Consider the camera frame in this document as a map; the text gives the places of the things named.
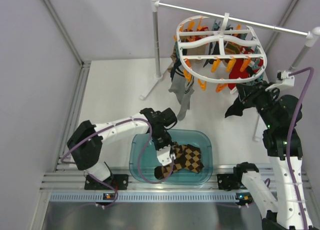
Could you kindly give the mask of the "black sock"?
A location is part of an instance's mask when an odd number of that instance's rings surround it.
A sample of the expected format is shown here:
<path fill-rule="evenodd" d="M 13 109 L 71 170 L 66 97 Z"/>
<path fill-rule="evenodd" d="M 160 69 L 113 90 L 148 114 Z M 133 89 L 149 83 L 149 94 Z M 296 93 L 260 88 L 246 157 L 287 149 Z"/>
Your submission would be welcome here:
<path fill-rule="evenodd" d="M 234 103 L 227 109 L 224 117 L 227 118 L 229 116 L 242 116 L 245 109 L 252 108 L 253 105 L 251 103 L 242 103 L 238 98 L 234 101 Z"/>

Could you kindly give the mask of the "white oval clip hanger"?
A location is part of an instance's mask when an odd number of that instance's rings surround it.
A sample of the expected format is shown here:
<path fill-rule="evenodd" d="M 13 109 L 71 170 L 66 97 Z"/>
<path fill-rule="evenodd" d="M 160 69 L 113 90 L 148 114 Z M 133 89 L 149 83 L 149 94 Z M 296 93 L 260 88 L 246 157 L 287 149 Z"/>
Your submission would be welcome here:
<path fill-rule="evenodd" d="M 174 39 L 187 80 L 196 78 L 201 86 L 207 83 L 227 86 L 262 79 L 267 56 L 255 30 L 241 24 L 233 28 L 228 21 L 226 13 L 222 21 L 196 15 L 178 24 Z M 237 59 L 243 59 L 241 72 L 248 65 L 258 72 L 249 78 L 229 79 Z"/>

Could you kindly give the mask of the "white drying rack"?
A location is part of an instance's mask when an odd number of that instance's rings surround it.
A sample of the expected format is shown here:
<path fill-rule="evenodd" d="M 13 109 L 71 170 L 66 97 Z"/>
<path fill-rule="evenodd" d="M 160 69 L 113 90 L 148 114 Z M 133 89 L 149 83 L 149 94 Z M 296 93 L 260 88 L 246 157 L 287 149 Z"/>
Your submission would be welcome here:
<path fill-rule="evenodd" d="M 158 8 L 159 7 L 164 7 L 164 8 L 169 8 L 169 9 L 177 9 L 177 10 L 182 10 L 186 11 L 189 13 L 196 15 L 202 15 L 209 17 L 211 19 L 215 19 L 217 21 L 222 21 L 224 15 L 219 15 L 215 13 L 210 13 L 210 12 L 205 12 L 205 11 L 200 11 L 200 10 L 195 10 L 195 9 L 190 9 L 190 8 L 185 8 L 182 6 L 176 6 L 176 5 L 171 5 L 167 3 L 163 3 L 160 0 L 151 0 L 151 8 L 152 8 L 152 19 L 153 19 L 153 35 L 154 35 L 154 54 L 155 54 L 155 80 L 152 84 L 152 86 L 155 86 L 163 77 L 163 72 L 161 72 L 161 66 L 160 66 L 160 45 L 159 45 L 159 28 L 158 28 Z M 268 24 L 262 24 L 258 22 L 252 22 L 249 20 L 244 20 L 244 19 L 238 19 L 231 17 L 229 14 L 229 21 L 228 24 L 231 25 L 233 28 L 236 28 L 238 25 L 248 25 L 251 26 L 252 28 L 258 27 L 258 28 L 263 28 L 263 29 L 269 29 L 272 30 L 273 32 L 276 33 L 289 33 L 289 34 L 294 34 L 294 35 L 299 35 L 305 37 L 305 44 L 302 50 L 300 51 L 299 55 L 295 58 L 294 62 L 290 66 L 290 68 L 287 70 L 291 73 L 297 68 L 297 66 L 300 64 L 302 59 L 305 57 L 306 53 L 309 51 L 310 48 L 312 48 L 317 40 L 319 39 L 320 35 L 320 29 L 319 27 L 315 27 L 312 31 L 309 32 L 303 32 L 303 31 L 297 31 L 293 29 L 287 29 L 283 28 L 281 26 L 272 26 Z M 268 89 L 271 88 L 278 88 L 279 90 L 285 90 L 291 87 L 288 86 L 280 86 L 279 84 L 272 84 Z"/>

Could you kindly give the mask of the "brown argyle sock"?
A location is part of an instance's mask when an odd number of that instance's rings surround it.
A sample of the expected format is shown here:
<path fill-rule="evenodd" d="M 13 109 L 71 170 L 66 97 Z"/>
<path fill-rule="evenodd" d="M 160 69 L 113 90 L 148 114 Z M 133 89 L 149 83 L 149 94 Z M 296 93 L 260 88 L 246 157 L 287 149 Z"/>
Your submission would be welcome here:
<path fill-rule="evenodd" d="M 187 145 L 179 145 L 174 142 L 171 147 L 172 152 L 175 154 L 176 159 L 172 164 L 166 166 L 158 166 L 154 169 L 154 176 L 156 179 L 161 180 L 173 173 L 182 169 L 188 169 L 189 163 L 187 158 Z"/>
<path fill-rule="evenodd" d="M 193 145 L 186 145 L 183 154 L 185 157 L 184 168 L 193 173 L 199 174 L 204 168 L 201 149 Z"/>

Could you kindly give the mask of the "red sock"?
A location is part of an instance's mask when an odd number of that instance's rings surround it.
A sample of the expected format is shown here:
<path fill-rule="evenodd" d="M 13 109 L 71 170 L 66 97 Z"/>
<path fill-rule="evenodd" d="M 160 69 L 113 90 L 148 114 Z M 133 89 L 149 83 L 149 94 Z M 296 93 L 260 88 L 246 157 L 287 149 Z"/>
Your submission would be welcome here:
<path fill-rule="evenodd" d="M 229 73 L 229 79 L 238 79 L 238 78 L 249 78 L 252 77 L 253 74 L 256 74 L 259 69 L 253 70 L 252 67 L 249 65 L 246 67 L 246 69 L 241 72 L 240 69 L 243 65 L 244 60 L 243 59 L 237 59 L 231 72 Z"/>

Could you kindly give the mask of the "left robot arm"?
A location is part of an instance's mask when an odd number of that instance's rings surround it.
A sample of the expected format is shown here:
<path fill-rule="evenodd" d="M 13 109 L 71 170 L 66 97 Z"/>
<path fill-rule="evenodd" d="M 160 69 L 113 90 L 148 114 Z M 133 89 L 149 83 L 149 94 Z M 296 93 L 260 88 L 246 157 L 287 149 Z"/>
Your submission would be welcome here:
<path fill-rule="evenodd" d="M 171 108 L 164 111 L 145 108 L 130 117 L 103 124 L 83 121 L 67 141 L 68 152 L 61 161 L 71 155 L 72 164 L 78 170 L 86 172 L 97 185 L 107 189 L 113 184 L 114 176 L 109 166 L 100 161 L 103 143 L 110 144 L 126 137 L 148 133 L 148 140 L 154 144 L 157 160 L 162 167 L 169 167 L 169 173 L 172 174 L 176 155 L 168 130 L 177 122 Z"/>

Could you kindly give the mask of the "brown argyle sock back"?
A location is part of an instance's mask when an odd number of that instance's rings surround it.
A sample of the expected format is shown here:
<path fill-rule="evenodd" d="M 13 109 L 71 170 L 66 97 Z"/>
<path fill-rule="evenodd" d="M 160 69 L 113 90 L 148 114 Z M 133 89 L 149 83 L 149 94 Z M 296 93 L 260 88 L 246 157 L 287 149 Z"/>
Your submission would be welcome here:
<path fill-rule="evenodd" d="M 201 149 L 193 145 L 186 145 L 183 154 L 185 157 L 184 168 L 193 173 L 199 174 L 204 168 Z"/>

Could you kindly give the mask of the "brown patterned hanging sock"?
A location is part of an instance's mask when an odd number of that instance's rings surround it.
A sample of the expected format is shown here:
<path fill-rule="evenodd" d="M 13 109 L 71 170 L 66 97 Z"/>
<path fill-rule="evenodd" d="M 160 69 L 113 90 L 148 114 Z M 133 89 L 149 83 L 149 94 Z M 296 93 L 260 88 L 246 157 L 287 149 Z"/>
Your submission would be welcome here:
<path fill-rule="evenodd" d="M 173 68 L 174 68 L 174 64 L 176 63 L 176 61 L 179 59 L 179 52 L 177 51 L 177 42 L 175 41 L 174 42 L 174 47 L 173 47 L 173 50 L 172 50 L 172 54 L 170 55 L 170 58 L 172 60 L 172 65 L 170 65 L 168 67 L 168 72 L 169 73 L 172 73 L 173 72 Z"/>

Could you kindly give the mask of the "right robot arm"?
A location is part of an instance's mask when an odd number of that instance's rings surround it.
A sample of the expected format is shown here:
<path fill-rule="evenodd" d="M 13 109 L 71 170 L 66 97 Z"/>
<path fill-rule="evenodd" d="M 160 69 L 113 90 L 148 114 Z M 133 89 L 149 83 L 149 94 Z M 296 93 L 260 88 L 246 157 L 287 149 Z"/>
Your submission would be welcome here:
<path fill-rule="evenodd" d="M 255 108 L 265 123 L 263 145 L 274 172 L 276 195 L 262 179 L 258 167 L 243 162 L 233 169 L 233 182 L 246 188 L 262 217 L 264 230 L 314 230 L 302 182 L 303 148 L 295 129 L 302 118 L 302 101 L 280 95 L 280 89 L 265 81 L 255 85 L 237 84 L 238 97 L 225 116 L 241 116 Z"/>

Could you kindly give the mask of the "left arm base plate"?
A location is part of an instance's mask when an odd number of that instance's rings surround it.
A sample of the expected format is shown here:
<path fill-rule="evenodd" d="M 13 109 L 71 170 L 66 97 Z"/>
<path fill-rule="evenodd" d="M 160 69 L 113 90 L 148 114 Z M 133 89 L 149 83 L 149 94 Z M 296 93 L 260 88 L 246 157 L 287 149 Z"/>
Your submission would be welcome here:
<path fill-rule="evenodd" d="M 127 174 L 114 174 L 112 179 L 105 180 L 104 183 L 112 186 L 116 190 L 127 190 L 129 176 Z M 84 184 L 85 190 L 110 190 L 104 184 L 97 182 L 91 176 L 87 175 Z"/>

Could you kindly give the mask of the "grey striped sock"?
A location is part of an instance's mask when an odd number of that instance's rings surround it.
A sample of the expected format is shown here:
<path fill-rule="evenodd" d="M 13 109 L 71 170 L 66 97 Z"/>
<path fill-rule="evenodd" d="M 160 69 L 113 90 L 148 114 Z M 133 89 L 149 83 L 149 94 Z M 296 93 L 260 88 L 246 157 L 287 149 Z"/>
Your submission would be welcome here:
<path fill-rule="evenodd" d="M 182 121 L 185 118 L 187 111 L 190 109 L 190 99 L 193 93 L 193 84 L 190 84 L 183 92 L 183 96 L 180 102 L 180 111 L 177 115 L 177 119 L 179 121 Z"/>
<path fill-rule="evenodd" d="M 182 99 L 186 93 L 186 78 L 184 73 L 180 70 L 179 67 L 173 67 L 170 72 L 171 77 L 171 86 L 169 88 L 170 93 L 174 93 L 179 103 L 182 102 Z"/>

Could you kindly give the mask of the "brown argyle sock front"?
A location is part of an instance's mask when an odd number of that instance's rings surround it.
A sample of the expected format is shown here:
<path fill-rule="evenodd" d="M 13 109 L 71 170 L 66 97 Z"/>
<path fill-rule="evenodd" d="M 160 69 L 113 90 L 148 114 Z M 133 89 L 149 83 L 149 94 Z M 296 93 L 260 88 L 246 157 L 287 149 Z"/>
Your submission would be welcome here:
<path fill-rule="evenodd" d="M 182 169 L 188 169 L 189 163 L 187 158 L 187 145 L 179 145 L 174 142 L 171 147 L 172 152 L 175 154 L 176 159 L 172 164 L 166 166 L 158 166 L 154 169 L 154 176 L 156 179 L 161 180 L 173 173 Z"/>

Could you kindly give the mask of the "teal plastic basin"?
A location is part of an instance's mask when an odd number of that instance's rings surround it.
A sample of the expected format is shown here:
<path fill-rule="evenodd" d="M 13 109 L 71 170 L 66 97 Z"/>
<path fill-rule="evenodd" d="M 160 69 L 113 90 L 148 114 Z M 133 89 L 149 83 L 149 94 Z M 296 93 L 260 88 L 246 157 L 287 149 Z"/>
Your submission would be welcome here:
<path fill-rule="evenodd" d="M 189 170 L 182 169 L 171 174 L 165 184 L 176 185 L 201 185 L 208 181 L 213 172 L 213 154 L 212 145 L 209 138 L 202 132 L 194 130 L 169 130 L 172 141 L 179 145 L 193 145 L 201 150 L 201 161 L 204 168 L 199 174 Z M 155 178 L 154 170 L 158 166 L 162 166 L 156 156 L 156 150 L 153 142 L 150 142 L 146 150 L 142 154 L 140 161 L 139 154 L 143 149 L 149 135 L 139 134 L 133 138 L 129 159 L 129 170 L 131 175 L 138 181 L 144 182 L 144 179 L 139 174 L 141 170 L 143 176 L 149 181 L 160 181 Z"/>

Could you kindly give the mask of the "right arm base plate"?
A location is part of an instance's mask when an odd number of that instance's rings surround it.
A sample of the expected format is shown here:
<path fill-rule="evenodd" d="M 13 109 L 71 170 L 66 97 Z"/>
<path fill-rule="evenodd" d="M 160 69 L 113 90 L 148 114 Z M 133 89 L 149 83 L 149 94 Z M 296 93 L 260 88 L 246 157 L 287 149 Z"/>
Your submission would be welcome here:
<path fill-rule="evenodd" d="M 234 174 L 217 174 L 218 188 L 224 191 L 246 189 Z"/>

